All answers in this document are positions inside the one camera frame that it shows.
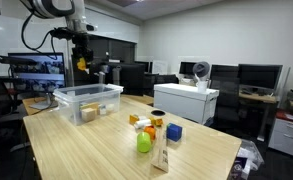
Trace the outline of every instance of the table leg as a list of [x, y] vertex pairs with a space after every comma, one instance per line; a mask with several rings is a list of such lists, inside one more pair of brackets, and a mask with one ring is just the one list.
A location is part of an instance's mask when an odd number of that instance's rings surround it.
[[265, 126], [266, 126], [266, 121], [267, 121], [267, 117], [268, 117], [269, 107], [270, 107], [270, 104], [267, 103], [266, 107], [265, 107], [264, 116], [262, 119], [262, 125], [260, 127], [258, 137], [257, 137], [257, 140], [263, 141], [263, 142], [265, 140]]

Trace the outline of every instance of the small toy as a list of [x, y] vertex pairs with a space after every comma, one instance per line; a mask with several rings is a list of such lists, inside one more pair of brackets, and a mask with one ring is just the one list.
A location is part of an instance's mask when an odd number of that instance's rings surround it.
[[107, 104], [106, 105], [107, 114], [110, 114], [114, 111], [114, 104]]
[[150, 139], [153, 141], [156, 137], [156, 129], [154, 126], [145, 126], [144, 132], [147, 132], [150, 136]]
[[140, 121], [136, 121], [136, 123], [134, 124], [134, 127], [136, 129], [140, 129], [140, 128], [145, 127], [146, 125], [151, 125], [150, 123], [151, 123], [150, 119], [140, 120]]
[[106, 106], [101, 104], [98, 107], [99, 107], [99, 114], [100, 115], [106, 115]]
[[97, 115], [97, 110], [96, 109], [92, 109], [92, 108], [86, 108], [81, 110], [82, 112], [82, 119], [85, 122], [89, 122], [95, 119], [96, 115]]
[[146, 116], [138, 116], [138, 119], [139, 120], [145, 120], [145, 119], [148, 119]]
[[156, 126], [161, 126], [163, 124], [163, 119], [162, 118], [158, 118], [155, 121]]
[[137, 150], [139, 152], [148, 152], [152, 147], [150, 136], [146, 132], [141, 132], [137, 135]]
[[98, 109], [98, 103], [89, 103], [89, 104], [84, 104], [82, 106], [80, 106], [80, 109], [87, 109], [87, 108], [92, 108], [92, 109]]
[[138, 121], [138, 116], [135, 114], [129, 115], [129, 124], [134, 125]]
[[183, 130], [182, 127], [177, 126], [176, 124], [173, 124], [173, 123], [169, 123], [167, 125], [166, 136], [168, 139], [171, 139], [177, 142], [182, 137], [182, 130]]
[[150, 119], [151, 124], [153, 126], [161, 126], [163, 124], [163, 119], [162, 118], [150, 117], [149, 119]]
[[154, 117], [150, 117], [149, 119], [150, 119], [150, 121], [151, 121], [151, 124], [152, 124], [153, 126], [155, 126], [155, 125], [156, 125], [156, 119], [155, 119]]

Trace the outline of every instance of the computer monitor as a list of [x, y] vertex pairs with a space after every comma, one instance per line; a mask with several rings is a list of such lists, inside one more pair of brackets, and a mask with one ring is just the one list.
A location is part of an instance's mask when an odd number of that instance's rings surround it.
[[36, 65], [11, 65], [14, 78], [14, 88], [20, 92], [51, 93], [65, 84], [65, 68], [63, 53], [9, 53], [10, 57], [27, 58], [37, 62]]
[[143, 96], [144, 91], [144, 70], [143, 64], [127, 63], [106, 63], [109, 66], [109, 73], [105, 78], [105, 83], [113, 84], [113, 68], [120, 67], [120, 86], [124, 87], [123, 94]]
[[242, 87], [276, 90], [282, 65], [239, 64], [238, 67]]
[[196, 63], [194, 62], [181, 62], [179, 68], [179, 74], [194, 75], [193, 67]]
[[210, 79], [214, 77], [238, 77], [238, 66], [228, 66], [228, 65], [217, 65], [213, 64], [210, 71]]
[[150, 73], [150, 71], [149, 71], [150, 62], [146, 62], [146, 61], [135, 61], [135, 63], [137, 63], [137, 64], [144, 64], [144, 66], [145, 66], [145, 71], [144, 72]]

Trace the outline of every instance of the white wall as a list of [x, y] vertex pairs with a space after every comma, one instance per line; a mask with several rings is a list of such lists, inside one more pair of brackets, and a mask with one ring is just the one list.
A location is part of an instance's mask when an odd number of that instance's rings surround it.
[[[27, 15], [30, 13], [19, 2], [19, 0], [1, 0], [0, 16], [0, 55], [7, 55], [10, 52], [32, 52], [27, 49], [21, 41], [21, 27]], [[45, 34], [54, 27], [65, 26], [62, 18], [53, 20], [43, 20], [33, 17], [28, 24], [25, 33], [26, 42], [34, 47], [38, 46]], [[54, 46], [57, 52], [63, 52], [67, 61], [68, 51], [65, 40], [54, 40]], [[52, 52], [50, 37], [43, 45], [42, 52]], [[0, 64], [0, 76], [7, 76], [8, 65]]]
[[[0, 55], [7, 55], [9, 52], [32, 52], [21, 42], [21, 27], [29, 11], [19, 0], [0, 0]], [[127, 23], [86, 9], [87, 21], [98, 26], [96, 35], [137, 43], [139, 40], [139, 26]], [[33, 17], [26, 28], [26, 42], [32, 46], [38, 46], [45, 34], [54, 27], [65, 27], [64, 18], [39, 19]], [[65, 61], [70, 59], [66, 40], [54, 40], [57, 52], [63, 52]], [[40, 49], [42, 52], [52, 52], [50, 37]], [[7, 76], [8, 65], [0, 64], [0, 76]]]
[[119, 20], [89, 9], [86, 9], [85, 14], [87, 22], [94, 26], [98, 26], [98, 30], [90, 34], [138, 43], [138, 25]]
[[211, 64], [291, 66], [293, 88], [293, 0], [229, 0], [144, 23], [137, 57]]

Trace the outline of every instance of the orange block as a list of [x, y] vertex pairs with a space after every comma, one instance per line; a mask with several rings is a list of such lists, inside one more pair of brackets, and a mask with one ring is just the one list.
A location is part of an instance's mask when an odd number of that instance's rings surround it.
[[154, 126], [146, 126], [144, 129], [144, 132], [147, 132], [149, 134], [151, 140], [155, 140], [156, 130], [155, 130]]
[[138, 116], [136, 115], [129, 115], [129, 124], [134, 125], [136, 121], [139, 121]]

